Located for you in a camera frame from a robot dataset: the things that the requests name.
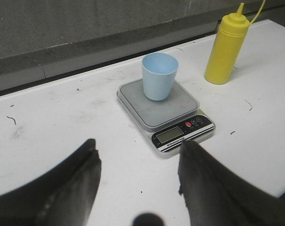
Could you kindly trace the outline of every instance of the red button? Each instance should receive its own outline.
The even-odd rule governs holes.
[[[185,122],[185,125],[187,126],[187,127],[191,127],[191,123],[190,122]]]

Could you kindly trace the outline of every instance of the table surface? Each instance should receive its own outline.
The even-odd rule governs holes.
[[[215,122],[201,145],[250,183],[285,192],[285,28],[251,26],[228,83],[203,74],[214,36],[165,49],[179,61],[176,80]],[[117,100],[141,78],[141,57],[0,97],[0,194],[27,183],[95,138],[102,175],[88,225],[130,226],[153,212],[166,226],[188,226],[178,193],[179,155],[155,154]]]

